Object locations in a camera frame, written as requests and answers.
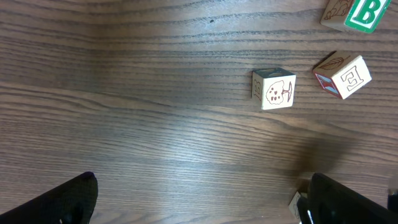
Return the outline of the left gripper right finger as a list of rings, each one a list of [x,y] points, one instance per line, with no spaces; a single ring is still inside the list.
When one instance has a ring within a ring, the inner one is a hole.
[[[300,223],[396,224],[397,190],[390,189],[387,207],[366,198],[322,173],[314,173],[306,191],[296,191]]]

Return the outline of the white block red side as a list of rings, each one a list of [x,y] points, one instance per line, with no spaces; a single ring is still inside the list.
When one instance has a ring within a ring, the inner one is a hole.
[[[338,50],[312,70],[328,93],[346,99],[372,80],[369,69],[360,54]]]

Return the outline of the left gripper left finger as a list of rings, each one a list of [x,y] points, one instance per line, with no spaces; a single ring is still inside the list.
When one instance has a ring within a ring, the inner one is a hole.
[[[73,179],[1,214],[1,224],[87,224],[96,206],[98,181],[92,172]]]

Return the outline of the white number block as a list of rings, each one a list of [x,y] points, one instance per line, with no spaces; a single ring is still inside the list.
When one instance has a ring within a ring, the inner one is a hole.
[[[289,210],[302,224],[310,223],[307,193],[297,191],[289,203]]]

